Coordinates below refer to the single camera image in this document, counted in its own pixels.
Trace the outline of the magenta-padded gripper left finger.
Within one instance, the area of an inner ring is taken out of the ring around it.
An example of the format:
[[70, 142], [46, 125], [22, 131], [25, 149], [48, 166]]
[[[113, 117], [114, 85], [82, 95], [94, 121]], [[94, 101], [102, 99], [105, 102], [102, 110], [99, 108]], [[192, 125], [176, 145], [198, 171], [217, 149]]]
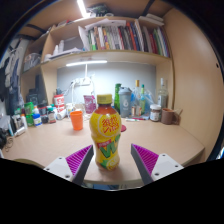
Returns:
[[68, 157], [56, 158], [44, 170], [81, 186], [93, 155], [93, 146], [89, 145]]

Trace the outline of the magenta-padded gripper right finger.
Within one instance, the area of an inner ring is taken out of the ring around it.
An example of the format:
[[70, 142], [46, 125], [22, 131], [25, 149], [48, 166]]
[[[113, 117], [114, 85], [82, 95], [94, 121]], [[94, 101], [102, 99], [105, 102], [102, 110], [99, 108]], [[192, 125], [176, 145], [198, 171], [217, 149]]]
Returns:
[[136, 144], [131, 145], [131, 155], [145, 185], [183, 169], [166, 153], [158, 155]]

